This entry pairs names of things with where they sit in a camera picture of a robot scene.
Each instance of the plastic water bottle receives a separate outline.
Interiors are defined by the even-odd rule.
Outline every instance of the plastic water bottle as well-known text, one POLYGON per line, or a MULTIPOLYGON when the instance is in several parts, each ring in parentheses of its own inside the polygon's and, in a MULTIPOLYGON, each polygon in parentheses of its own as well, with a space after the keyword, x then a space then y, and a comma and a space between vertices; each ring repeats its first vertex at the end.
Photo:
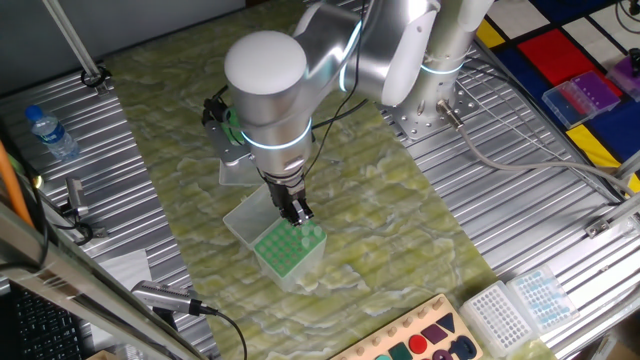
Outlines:
POLYGON ((24 114, 31 123, 31 132, 45 144, 58 160, 78 157, 78 143, 64 130, 55 115, 44 113, 40 107, 31 105, 24 114))

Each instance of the keyboard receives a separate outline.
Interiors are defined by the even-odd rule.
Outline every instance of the keyboard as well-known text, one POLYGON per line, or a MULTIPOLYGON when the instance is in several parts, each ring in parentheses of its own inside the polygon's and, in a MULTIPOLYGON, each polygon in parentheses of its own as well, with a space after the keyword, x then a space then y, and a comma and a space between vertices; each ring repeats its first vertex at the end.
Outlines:
POLYGON ((82 360, 78 321, 66 310, 11 284, 2 296, 0 333, 3 352, 9 359, 82 360))

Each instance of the orange pole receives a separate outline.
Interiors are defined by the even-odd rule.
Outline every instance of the orange pole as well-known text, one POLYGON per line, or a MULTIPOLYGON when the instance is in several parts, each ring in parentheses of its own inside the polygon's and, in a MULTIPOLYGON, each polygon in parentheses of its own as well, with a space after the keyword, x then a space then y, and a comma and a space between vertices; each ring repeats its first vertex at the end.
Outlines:
POLYGON ((31 216, 29 215, 29 210, 27 210, 27 204, 24 202, 24 197, 22 196, 22 190, 20 190, 20 184, 18 183, 18 178, 16 177, 16 173, 11 166, 11 162, 9 161, 9 155, 7 151, 4 149, 4 145, 0 141, 0 174, 4 179, 4 184, 7 187, 7 192, 9 193, 9 198, 11 199, 11 204, 13 205, 13 210, 26 222, 29 226, 33 226, 33 221, 31 221, 31 216))

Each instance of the wooden shape sorter board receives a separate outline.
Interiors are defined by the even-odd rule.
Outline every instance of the wooden shape sorter board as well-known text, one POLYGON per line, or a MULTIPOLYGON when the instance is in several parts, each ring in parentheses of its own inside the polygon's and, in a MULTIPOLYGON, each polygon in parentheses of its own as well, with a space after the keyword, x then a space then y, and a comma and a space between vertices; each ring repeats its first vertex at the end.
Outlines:
POLYGON ((482 350, 444 294, 420 304, 331 360, 474 360, 482 350))

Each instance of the metal grating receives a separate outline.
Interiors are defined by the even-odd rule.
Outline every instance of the metal grating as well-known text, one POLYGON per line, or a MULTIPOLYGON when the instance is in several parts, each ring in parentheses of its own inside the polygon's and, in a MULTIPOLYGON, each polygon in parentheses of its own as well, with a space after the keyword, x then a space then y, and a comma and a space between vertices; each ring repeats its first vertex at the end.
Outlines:
MULTIPOLYGON (((469 57, 478 56, 492 60, 474 44, 469 57)), ((482 70, 495 71, 486 66, 482 70)), ((540 146, 544 141, 545 147, 563 160, 584 162, 555 126, 532 110, 511 85, 465 68, 458 82, 493 113, 478 107, 463 119, 485 155, 503 163, 555 160, 530 141, 535 140, 540 146)), ((506 282, 543 264, 553 270, 581 317, 542 340, 552 347, 580 329, 589 329, 587 335, 559 350, 558 358, 582 348, 640 307, 636 301, 634 306, 611 314, 605 324, 591 323, 640 284, 637 232, 612 231, 590 239, 584 231, 611 210, 615 201, 597 179, 578 177, 564 168, 526 172, 491 169, 481 164, 446 124, 434 126, 427 137, 412 141, 390 114, 383 111, 383 116, 501 280, 506 282)))
MULTIPOLYGON (((41 172, 43 192, 56 204, 66 201, 65 177, 84 185, 90 224, 104 226, 108 238, 94 239, 83 249, 101 262, 145 249, 154 281, 191 287, 191 279, 171 234, 144 162, 138 152, 115 92, 100 97, 79 82, 79 74, 0 100, 0 118, 24 157, 41 172), (78 141, 81 156, 61 163, 29 132, 24 109, 31 104, 53 111, 78 141)), ((6 291, 8 283, 0 283, 6 291)), ((180 333, 203 353, 217 354, 204 317, 176 315, 180 333)), ((90 334, 88 324, 83 332, 90 334)))

